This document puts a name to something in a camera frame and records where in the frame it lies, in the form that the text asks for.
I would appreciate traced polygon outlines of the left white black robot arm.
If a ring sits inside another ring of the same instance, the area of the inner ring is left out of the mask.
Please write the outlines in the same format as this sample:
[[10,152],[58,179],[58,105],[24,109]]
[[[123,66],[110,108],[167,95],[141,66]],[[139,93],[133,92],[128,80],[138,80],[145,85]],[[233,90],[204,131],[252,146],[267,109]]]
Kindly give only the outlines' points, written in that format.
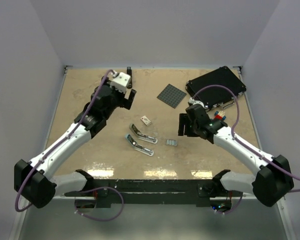
[[29,161],[19,160],[14,166],[14,189],[17,197],[24,197],[40,209],[53,197],[77,191],[89,196],[94,190],[92,177],[79,170],[60,177],[57,169],[82,145],[93,139],[107,124],[116,108],[130,110],[136,90],[125,91],[106,83],[98,86],[83,111],[66,132],[49,148]]

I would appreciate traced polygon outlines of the light blue stapler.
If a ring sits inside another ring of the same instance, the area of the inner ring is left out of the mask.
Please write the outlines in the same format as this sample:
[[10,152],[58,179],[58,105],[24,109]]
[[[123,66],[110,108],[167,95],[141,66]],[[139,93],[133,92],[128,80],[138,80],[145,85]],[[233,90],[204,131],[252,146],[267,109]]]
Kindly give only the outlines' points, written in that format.
[[151,150],[151,149],[149,149],[149,148],[146,148],[146,147],[144,147],[144,146],[138,144],[130,134],[127,134],[127,135],[125,136],[125,139],[129,142],[129,144],[130,144],[136,151],[138,151],[138,152],[140,152],[140,153],[143,153],[143,154],[145,154],[145,155],[147,155],[147,156],[150,156],[150,157],[152,157],[152,156],[154,155],[154,151],[153,151],[153,150]]

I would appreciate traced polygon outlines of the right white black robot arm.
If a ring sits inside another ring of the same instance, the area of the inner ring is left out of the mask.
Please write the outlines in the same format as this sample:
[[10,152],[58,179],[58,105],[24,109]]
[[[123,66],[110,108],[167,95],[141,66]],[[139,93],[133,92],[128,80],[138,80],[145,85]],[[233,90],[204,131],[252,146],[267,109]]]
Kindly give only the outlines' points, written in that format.
[[254,195],[266,207],[272,207],[294,188],[289,161],[272,156],[253,146],[232,132],[221,119],[211,119],[200,104],[186,108],[179,114],[178,135],[199,137],[216,145],[244,164],[250,173],[236,173],[225,169],[212,179],[211,192],[223,197],[236,191]]

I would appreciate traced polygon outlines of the grey staple tray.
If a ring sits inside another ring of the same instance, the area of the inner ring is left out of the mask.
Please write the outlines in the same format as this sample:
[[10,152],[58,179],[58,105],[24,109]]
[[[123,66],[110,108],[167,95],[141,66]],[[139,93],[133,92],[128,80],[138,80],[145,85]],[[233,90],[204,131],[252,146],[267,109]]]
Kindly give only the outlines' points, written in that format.
[[174,139],[167,139],[165,144],[167,146],[172,146],[172,147],[176,147],[178,145],[178,141],[174,140]]

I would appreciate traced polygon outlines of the beige green stapler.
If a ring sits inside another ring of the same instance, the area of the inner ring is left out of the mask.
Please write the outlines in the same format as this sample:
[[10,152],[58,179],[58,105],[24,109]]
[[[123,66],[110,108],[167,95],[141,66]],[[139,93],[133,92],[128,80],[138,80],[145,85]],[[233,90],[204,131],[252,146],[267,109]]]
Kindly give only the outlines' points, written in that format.
[[146,135],[142,133],[134,123],[131,123],[129,125],[129,129],[137,136],[138,139],[143,140],[145,142],[151,143],[151,144],[157,144],[158,139],[153,136]]

